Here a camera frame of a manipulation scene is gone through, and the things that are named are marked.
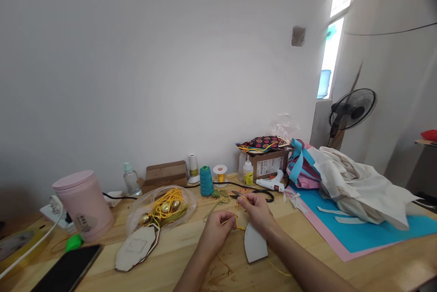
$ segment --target brown cardboard box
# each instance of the brown cardboard box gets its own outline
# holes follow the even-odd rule
[[[257,179],[268,178],[274,175],[278,169],[287,170],[288,158],[292,150],[276,151],[267,154],[250,154],[250,160],[254,167],[254,183]]]
[[[139,179],[138,185],[143,194],[162,186],[187,186],[187,165],[185,161],[177,161],[148,166],[146,180]]]

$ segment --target plastic bag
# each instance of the plastic bag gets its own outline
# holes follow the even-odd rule
[[[280,114],[277,121],[272,121],[267,135],[278,136],[291,143],[293,138],[300,138],[300,126],[293,123],[288,113]]]
[[[176,188],[181,191],[183,197],[183,203],[180,206],[183,207],[184,205],[188,205],[188,209],[187,212],[181,218],[177,219],[175,222],[171,222],[165,225],[161,229],[161,233],[188,221],[188,219],[193,214],[194,209],[196,208],[197,205],[197,200],[194,194],[189,190],[187,190],[186,188],[177,185],[163,186],[140,196],[132,204],[131,210],[127,215],[127,219],[126,219],[127,236],[131,235],[135,231],[141,216],[145,213],[150,213],[153,210],[153,204],[155,203],[155,201],[160,196],[164,195],[165,193],[167,193],[167,191],[173,188]]]

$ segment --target pink bag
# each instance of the pink bag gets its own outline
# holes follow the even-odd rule
[[[287,165],[290,180],[299,188],[320,188],[320,174],[313,166],[315,163],[313,157],[307,151],[312,146],[300,139],[293,139],[291,145],[294,149]]]

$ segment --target golden egg ornament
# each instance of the golden egg ornament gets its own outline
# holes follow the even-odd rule
[[[168,213],[170,211],[170,202],[165,202],[162,206],[161,206],[161,211],[163,213]]]
[[[143,214],[140,218],[140,225],[141,226],[146,226],[148,225],[150,222],[150,216],[149,214]]]
[[[172,210],[176,211],[177,209],[179,209],[179,207],[181,206],[181,201],[179,200],[175,200],[172,203]]]

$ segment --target red object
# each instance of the red object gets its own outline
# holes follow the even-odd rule
[[[427,140],[437,142],[437,130],[431,129],[421,133],[422,137]]]

